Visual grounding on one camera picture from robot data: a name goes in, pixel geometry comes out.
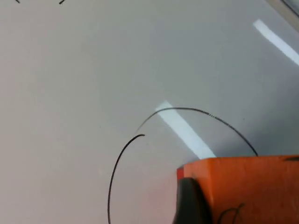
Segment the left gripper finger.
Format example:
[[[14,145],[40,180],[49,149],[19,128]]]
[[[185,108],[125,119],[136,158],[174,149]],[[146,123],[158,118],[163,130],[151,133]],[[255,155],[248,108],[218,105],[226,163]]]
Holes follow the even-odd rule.
[[[173,224],[211,224],[211,211],[199,183],[190,177],[178,181]]]

